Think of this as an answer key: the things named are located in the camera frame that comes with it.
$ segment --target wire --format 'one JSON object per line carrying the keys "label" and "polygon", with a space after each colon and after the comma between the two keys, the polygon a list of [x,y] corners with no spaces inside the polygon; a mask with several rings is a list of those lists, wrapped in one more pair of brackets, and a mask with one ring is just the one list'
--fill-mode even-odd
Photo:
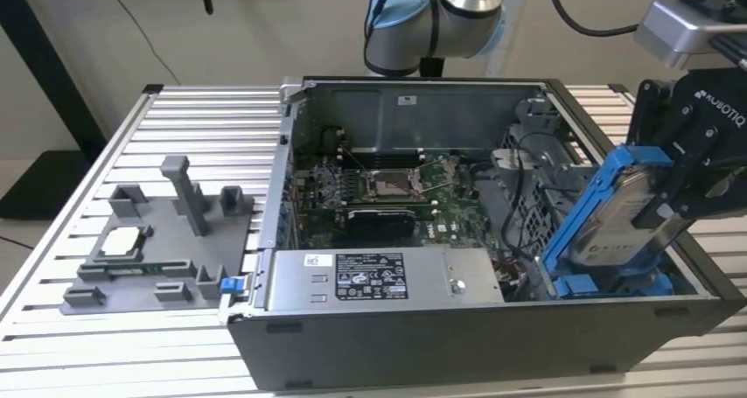
{"label": "wire", "polygon": [[135,26],[138,27],[138,30],[141,31],[141,34],[143,35],[145,41],[149,44],[149,46],[151,47],[151,52],[154,53],[155,58],[159,60],[159,62],[162,63],[163,68],[166,68],[166,70],[169,71],[169,74],[174,77],[174,81],[177,82],[178,85],[182,85],[182,82],[179,81],[179,78],[177,77],[177,74],[174,74],[174,70],[169,67],[169,65],[166,64],[165,59],[162,58],[162,56],[159,55],[158,51],[155,50],[154,47],[154,43],[151,42],[151,39],[149,38],[149,34],[146,33],[146,30],[143,29],[143,26],[141,26],[141,23],[138,22],[137,16],[133,14],[133,11],[130,11],[130,9],[126,6],[126,3],[122,0],[117,0],[117,2],[119,3],[119,5],[122,6],[123,10],[126,11],[127,15],[130,16],[130,18],[133,19],[133,22],[135,23]]}
{"label": "wire", "polygon": [[546,191],[570,192],[570,193],[574,193],[574,194],[578,194],[580,192],[582,192],[582,190],[577,190],[574,188],[562,188],[560,186],[552,186],[552,185],[541,185],[540,189],[546,190]]}
{"label": "wire", "polygon": [[363,38],[369,39],[370,37],[370,19],[371,19],[371,5],[374,4],[374,0],[369,0],[369,8],[366,9],[366,22],[363,22]]}
{"label": "wire", "polygon": [[517,209],[520,208],[520,199],[522,197],[522,189],[525,187],[525,161],[522,160],[522,155],[520,154],[520,151],[522,150],[522,142],[528,140],[530,136],[553,137],[560,142],[562,142],[562,140],[556,134],[545,133],[542,131],[533,131],[521,137],[521,139],[517,141],[517,147],[514,148],[514,150],[517,151],[517,160],[518,160],[517,188],[514,190],[514,197],[512,198],[512,204],[510,204],[512,208],[509,210],[509,214],[506,215],[504,226],[501,227],[501,241],[504,242],[504,245],[506,245],[506,247],[517,257],[525,258],[532,261],[533,260],[532,255],[528,254],[520,246],[512,244],[509,240],[510,222],[514,219],[514,214],[517,213]]}
{"label": "wire", "polygon": [[34,250],[34,247],[33,247],[31,245],[29,245],[29,244],[21,242],[21,241],[17,241],[17,240],[14,240],[14,239],[11,239],[11,238],[6,238],[5,236],[0,236],[0,240],[6,241],[6,242],[9,242],[9,243],[13,243],[13,244],[18,245],[18,246],[22,247],[22,248],[27,248],[27,249]]}
{"label": "wire", "polygon": [[385,10],[385,5],[387,4],[387,0],[378,0],[377,6],[371,9],[373,3],[374,0],[369,0],[369,10],[366,12],[369,31],[365,34],[366,42],[363,43],[363,62],[366,63],[367,66],[370,63],[370,59],[369,59],[370,41],[371,41],[371,36],[374,35],[374,30],[377,29],[374,24],[379,20],[379,16],[382,16],[382,11]]}
{"label": "wire", "polygon": [[566,24],[572,26],[572,28],[574,28],[577,32],[586,35],[588,37],[597,37],[597,38],[618,37],[621,35],[625,35],[626,33],[633,33],[637,31],[637,29],[640,29],[640,26],[637,24],[633,24],[632,26],[625,26],[622,28],[616,28],[616,29],[609,29],[602,31],[586,28],[572,18],[572,15],[569,15],[569,12],[566,11],[564,4],[561,3],[561,0],[552,0],[552,1],[553,1],[553,5],[556,6],[556,11],[558,12],[558,15],[561,15],[561,18],[564,19]]}

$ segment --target blue drive bracket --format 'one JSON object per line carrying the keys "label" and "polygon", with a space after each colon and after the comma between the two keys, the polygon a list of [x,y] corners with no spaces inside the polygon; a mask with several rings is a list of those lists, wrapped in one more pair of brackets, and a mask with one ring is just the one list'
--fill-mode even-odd
{"label": "blue drive bracket", "polygon": [[626,168],[634,165],[653,167],[672,167],[673,160],[668,153],[656,146],[618,147],[608,156],[602,167],[597,171],[590,185],[584,190],[582,197],[574,210],[565,219],[564,225],[556,231],[542,257],[542,262],[550,273],[558,270],[561,257],[574,240],[586,221],[600,205],[610,200],[616,194],[616,181]]}

